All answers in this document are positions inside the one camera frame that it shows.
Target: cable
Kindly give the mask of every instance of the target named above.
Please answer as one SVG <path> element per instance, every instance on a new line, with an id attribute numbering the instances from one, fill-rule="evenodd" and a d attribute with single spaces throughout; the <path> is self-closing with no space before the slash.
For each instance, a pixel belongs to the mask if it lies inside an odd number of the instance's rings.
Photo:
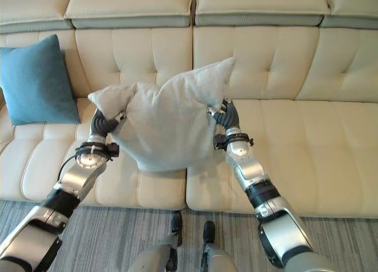
<path id="1" fill-rule="evenodd" d="M 64 163 L 63 165 L 60 167 L 60 170 L 59 170 L 59 173 L 58 173 L 58 181 L 60 180 L 60 174 L 61 174 L 61 171 L 63 170 L 64 166 L 72 159 L 72 158 L 76 158 L 77 154 L 69 157 Z"/>

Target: gray pillow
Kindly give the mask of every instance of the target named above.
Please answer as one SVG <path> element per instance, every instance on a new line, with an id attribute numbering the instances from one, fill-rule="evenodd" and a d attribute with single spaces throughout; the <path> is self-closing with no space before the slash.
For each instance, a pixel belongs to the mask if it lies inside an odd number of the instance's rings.
<path id="1" fill-rule="evenodd" d="M 0 48 L 1 88 L 13 124 L 80 123 L 56 35 Z"/>
<path id="2" fill-rule="evenodd" d="M 109 86 L 89 94 L 107 119 L 126 112 L 113 139 L 145 171 L 184 169 L 205 159 L 212 148 L 215 121 L 207 106 L 219 108 L 233 58 L 154 84 Z"/>

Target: blue pillow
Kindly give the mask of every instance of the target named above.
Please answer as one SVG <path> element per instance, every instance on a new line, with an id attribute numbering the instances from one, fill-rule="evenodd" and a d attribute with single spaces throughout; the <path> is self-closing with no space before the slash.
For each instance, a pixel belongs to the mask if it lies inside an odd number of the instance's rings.
<path id="1" fill-rule="evenodd" d="M 0 48 L 1 88 L 13 124 L 80 123 L 58 37 Z"/>

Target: robot forearm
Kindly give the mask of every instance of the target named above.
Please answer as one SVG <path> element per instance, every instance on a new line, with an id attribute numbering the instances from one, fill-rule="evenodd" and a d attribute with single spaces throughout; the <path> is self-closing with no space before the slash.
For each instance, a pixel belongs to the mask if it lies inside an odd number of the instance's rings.
<path id="1" fill-rule="evenodd" d="M 285 271 L 335 271 L 325 257 L 313 252 L 301 219 L 254 157 L 253 140 L 241 132 L 232 101 L 224 100 L 221 112 L 212 108 L 208 112 L 226 130 L 225 135 L 214 137 L 214 147 L 226 151 L 227 163 L 255 209 L 259 237 L 269 261 Z"/>
<path id="2" fill-rule="evenodd" d="M 96 112 L 88 142 L 76 149 L 76 163 L 54 185 L 47 198 L 35 206 L 0 245 L 0 271 L 46 271 L 62 241 L 59 235 L 79 203 L 105 170 L 107 160 L 117 157 L 118 145 L 105 144 L 115 122 L 104 122 Z"/>

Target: carpet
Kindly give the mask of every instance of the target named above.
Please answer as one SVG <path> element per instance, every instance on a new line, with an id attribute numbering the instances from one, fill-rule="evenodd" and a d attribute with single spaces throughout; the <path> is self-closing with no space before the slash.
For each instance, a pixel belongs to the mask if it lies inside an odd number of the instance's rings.
<path id="1" fill-rule="evenodd" d="M 35 204 L 0 201 L 0 241 Z M 239 272 L 282 271 L 266 259 L 251 215 L 182 210 L 183 246 L 178 249 L 178 271 L 200 271 L 202 230 L 216 225 L 215 243 L 234 259 Z M 378 219 L 304 218 L 317 251 L 339 271 L 376 272 Z M 153 209 L 79 207 L 61 236 L 63 245 L 49 271 L 121 272 L 138 254 L 170 230 L 170 212 Z"/>

